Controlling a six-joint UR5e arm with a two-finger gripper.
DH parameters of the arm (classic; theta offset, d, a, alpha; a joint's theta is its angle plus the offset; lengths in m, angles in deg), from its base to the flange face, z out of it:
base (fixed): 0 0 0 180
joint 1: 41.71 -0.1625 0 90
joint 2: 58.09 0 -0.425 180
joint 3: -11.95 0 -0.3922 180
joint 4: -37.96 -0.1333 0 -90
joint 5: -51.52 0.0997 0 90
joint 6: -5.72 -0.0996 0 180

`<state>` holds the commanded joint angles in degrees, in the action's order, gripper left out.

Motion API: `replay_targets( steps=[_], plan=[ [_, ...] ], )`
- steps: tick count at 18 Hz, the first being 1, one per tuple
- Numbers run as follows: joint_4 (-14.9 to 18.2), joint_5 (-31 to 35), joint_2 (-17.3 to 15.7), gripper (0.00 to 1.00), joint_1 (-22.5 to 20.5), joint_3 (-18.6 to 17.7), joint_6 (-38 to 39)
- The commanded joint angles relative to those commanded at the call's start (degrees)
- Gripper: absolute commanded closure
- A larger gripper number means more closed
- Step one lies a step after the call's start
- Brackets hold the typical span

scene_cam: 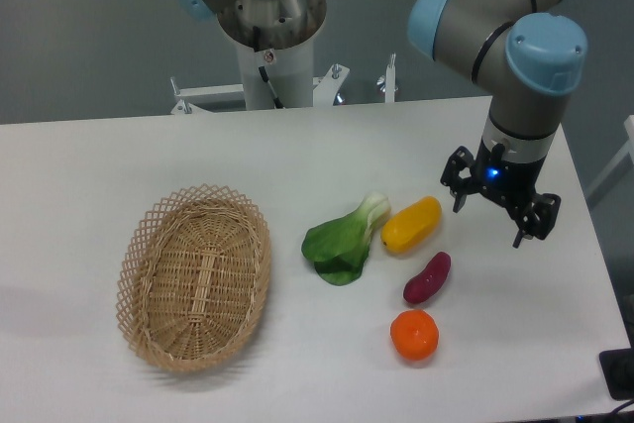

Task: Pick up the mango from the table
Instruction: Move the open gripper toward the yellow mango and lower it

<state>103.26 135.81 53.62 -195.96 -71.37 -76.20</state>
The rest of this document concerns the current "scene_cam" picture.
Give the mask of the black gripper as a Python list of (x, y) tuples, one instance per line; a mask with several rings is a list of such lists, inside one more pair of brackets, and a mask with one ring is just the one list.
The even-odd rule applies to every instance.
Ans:
[(507, 161), (481, 142), (475, 159), (466, 147), (458, 147), (449, 156), (440, 181), (450, 190), (454, 212), (459, 212), (476, 190), (504, 208), (518, 228), (512, 244), (517, 249), (524, 239), (545, 240), (558, 218), (561, 197), (536, 192), (544, 162), (545, 158), (527, 163)]

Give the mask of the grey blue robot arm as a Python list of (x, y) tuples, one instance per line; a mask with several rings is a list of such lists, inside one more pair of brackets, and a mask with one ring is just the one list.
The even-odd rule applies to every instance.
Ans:
[[(313, 78), (313, 42), (325, 0), (177, 0), (198, 20), (216, 18), (234, 44), (248, 109), (330, 106), (344, 73)], [(479, 149), (456, 150), (441, 176), (461, 208), (478, 194), (504, 208), (517, 239), (544, 239), (561, 200), (535, 189), (570, 96), (586, 36), (551, 14), (562, 0), (417, 0), (409, 42), (491, 96)]]

